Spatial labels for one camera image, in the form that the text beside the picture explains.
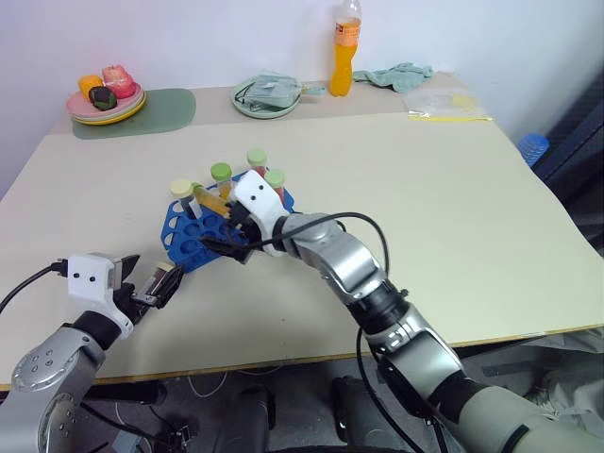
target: yellow plate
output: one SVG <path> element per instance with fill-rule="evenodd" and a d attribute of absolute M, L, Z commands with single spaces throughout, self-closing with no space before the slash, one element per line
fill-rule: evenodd
<path fill-rule="evenodd" d="M 112 125 L 113 123 L 118 123 L 118 122 L 120 122 L 122 120 L 125 120 L 126 118 L 129 118 L 134 113 L 136 113 L 137 111 L 139 111 L 140 109 L 142 109 L 143 106 L 144 106 L 144 103 L 146 101 L 147 101 L 147 92 L 144 92 L 143 99 L 141 100 L 141 103 L 138 106 L 136 106 L 134 109 L 127 111 L 123 115 L 116 116 L 115 118 L 109 118 L 108 120 L 103 120 L 103 121 L 84 121 L 84 120 L 78 120 L 77 118 L 74 118 L 72 116 L 72 121 L 76 121 L 78 123 L 81 123 L 82 125 L 88 125 L 88 126 Z"/>

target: green test tube cap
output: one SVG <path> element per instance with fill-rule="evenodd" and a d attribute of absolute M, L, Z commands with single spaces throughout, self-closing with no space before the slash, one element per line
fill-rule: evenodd
<path fill-rule="evenodd" d="M 230 169 L 230 165 L 224 162 L 214 163 L 210 169 L 211 177 L 214 178 L 215 181 L 226 181 L 230 179 L 233 175 L 233 172 Z"/>
<path fill-rule="evenodd" d="M 189 179 L 177 179 L 170 184 L 170 192 L 175 198 L 185 198 L 193 194 L 193 186 Z"/>
<path fill-rule="evenodd" d="M 247 163 L 252 167 L 266 165 L 266 152 L 262 148 L 252 148 L 247 152 Z"/>
<path fill-rule="evenodd" d="M 285 184 L 285 174 L 280 170 L 269 170 L 264 174 L 264 180 L 268 182 L 273 189 L 283 187 Z"/>

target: green placemat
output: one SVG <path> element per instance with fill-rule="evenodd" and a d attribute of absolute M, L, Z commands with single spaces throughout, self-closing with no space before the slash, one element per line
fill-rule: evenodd
<path fill-rule="evenodd" d="M 143 108 L 114 125 L 88 126 L 74 122 L 74 135 L 83 140 L 156 134 L 187 126 L 195 115 L 195 96 L 189 90 L 173 88 L 147 92 Z"/>

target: white wall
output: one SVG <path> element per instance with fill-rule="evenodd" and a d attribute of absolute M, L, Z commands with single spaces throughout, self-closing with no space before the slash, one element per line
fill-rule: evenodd
<path fill-rule="evenodd" d="M 2 0 L 0 196 L 80 76 L 119 62 L 146 89 L 233 85 L 263 68 L 326 79 L 337 4 Z M 402 61 L 454 69 L 513 140 L 547 132 L 604 60 L 602 0 L 365 0 L 362 7 L 357 69 Z"/>

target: pink food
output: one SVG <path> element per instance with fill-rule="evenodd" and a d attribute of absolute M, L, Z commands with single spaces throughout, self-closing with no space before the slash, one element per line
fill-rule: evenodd
<path fill-rule="evenodd" d="M 129 97 L 136 91 L 136 83 L 121 64 L 108 66 L 103 70 L 105 86 L 115 93 L 118 99 Z"/>

